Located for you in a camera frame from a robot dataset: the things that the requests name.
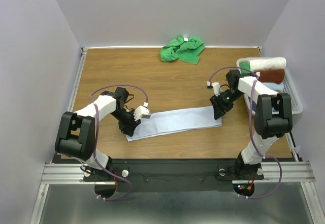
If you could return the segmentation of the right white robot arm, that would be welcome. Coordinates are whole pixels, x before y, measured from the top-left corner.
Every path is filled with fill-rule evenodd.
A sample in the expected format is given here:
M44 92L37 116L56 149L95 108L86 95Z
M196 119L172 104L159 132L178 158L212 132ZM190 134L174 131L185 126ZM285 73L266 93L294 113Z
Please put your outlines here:
M239 67L228 69L225 91L218 82L207 81L207 88L214 92L210 98L214 119L223 117L233 108L234 101L243 95L249 97L251 105L256 105L249 108L250 142L237 156L233 173L239 178L261 175L261 162L269 148L293 128L291 97L263 85L251 70L242 74Z

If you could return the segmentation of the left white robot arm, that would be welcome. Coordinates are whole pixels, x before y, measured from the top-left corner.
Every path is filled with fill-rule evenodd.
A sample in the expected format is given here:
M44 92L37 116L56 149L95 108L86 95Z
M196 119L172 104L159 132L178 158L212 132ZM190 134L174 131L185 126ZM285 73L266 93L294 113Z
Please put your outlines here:
M96 126L111 114L117 119L120 131L133 136L141 120L135 116L135 109L124 107L130 95L125 88L118 87L114 92L102 92L94 103L81 110L65 112L60 120L55 151L87 164L101 180L110 179L115 175L112 159L96 149Z

